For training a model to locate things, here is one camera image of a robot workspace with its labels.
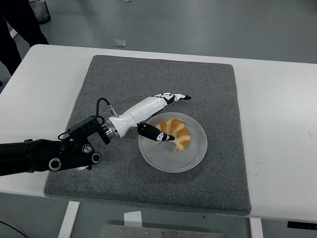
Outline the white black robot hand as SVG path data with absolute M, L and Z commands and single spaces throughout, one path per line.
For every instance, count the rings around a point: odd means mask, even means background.
M 122 138 L 130 128 L 136 127 L 138 134 L 147 139 L 159 142 L 173 141 L 174 136 L 162 132 L 155 126 L 144 123 L 144 121 L 173 102 L 190 99 L 191 97 L 188 95 L 172 93 L 161 93 L 147 97 L 123 114 L 109 117 L 106 125 L 115 138 Z

